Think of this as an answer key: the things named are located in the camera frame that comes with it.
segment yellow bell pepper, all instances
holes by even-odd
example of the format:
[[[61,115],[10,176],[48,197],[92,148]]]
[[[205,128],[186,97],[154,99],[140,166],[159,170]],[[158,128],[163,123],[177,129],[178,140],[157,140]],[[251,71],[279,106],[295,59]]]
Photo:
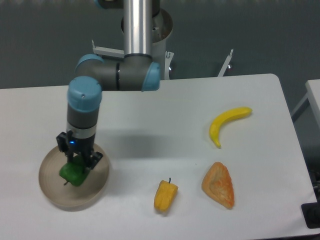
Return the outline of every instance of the yellow bell pepper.
[[[170,182],[171,178],[169,182],[162,180],[154,197],[154,208],[161,212],[168,210],[178,191],[178,186]]]

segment white table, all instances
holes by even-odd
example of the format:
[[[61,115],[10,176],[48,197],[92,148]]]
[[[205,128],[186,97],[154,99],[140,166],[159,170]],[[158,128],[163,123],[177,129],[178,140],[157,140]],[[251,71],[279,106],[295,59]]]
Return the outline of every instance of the white table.
[[[305,83],[307,93],[298,102],[291,112],[293,122],[295,122],[307,107],[311,106],[315,120],[320,128],[320,79],[309,80]]]
[[[38,171],[65,130],[66,86],[0,90],[1,239],[265,239],[320,233],[301,204],[316,201],[278,78],[272,74],[166,80],[156,92],[104,92],[96,143],[110,158],[103,196],[63,211],[45,199]],[[230,108],[252,115],[226,125],[222,148],[211,121]],[[229,169],[235,206],[201,190],[214,162]],[[172,178],[167,215],[154,196]]]

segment toy banana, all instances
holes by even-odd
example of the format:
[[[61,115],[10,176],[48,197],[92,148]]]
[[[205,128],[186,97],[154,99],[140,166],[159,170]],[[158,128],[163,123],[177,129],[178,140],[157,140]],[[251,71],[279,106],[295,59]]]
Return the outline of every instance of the toy banana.
[[[237,107],[237,108],[233,108],[228,111],[225,111],[224,113],[220,114],[213,120],[209,129],[209,135],[217,148],[219,149],[221,148],[221,144],[219,142],[220,127],[223,124],[228,123],[232,120],[245,118],[249,116],[251,112],[252,112],[252,109],[250,107],[247,107],[247,106]]]

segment orange bread piece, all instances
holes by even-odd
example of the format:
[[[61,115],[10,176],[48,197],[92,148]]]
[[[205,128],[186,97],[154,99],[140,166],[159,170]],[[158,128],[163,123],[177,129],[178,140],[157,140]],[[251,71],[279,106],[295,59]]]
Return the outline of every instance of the orange bread piece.
[[[213,200],[231,209],[235,204],[234,188],[226,166],[215,162],[202,181],[202,190]]]

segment gray wall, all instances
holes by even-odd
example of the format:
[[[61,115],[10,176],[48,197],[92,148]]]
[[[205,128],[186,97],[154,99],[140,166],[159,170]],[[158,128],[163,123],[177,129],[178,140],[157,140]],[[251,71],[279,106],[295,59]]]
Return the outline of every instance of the gray wall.
[[[217,76],[233,48],[229,76],[273,73],[289,110],[320,79],[320,1],[162,0],[173,19],[172,78]],[[0,0],[0,88],[67,85],[96,46],[123,49],[122,10],[93,0]],[[310,109],[295,124],[308,163],[320,162]]]

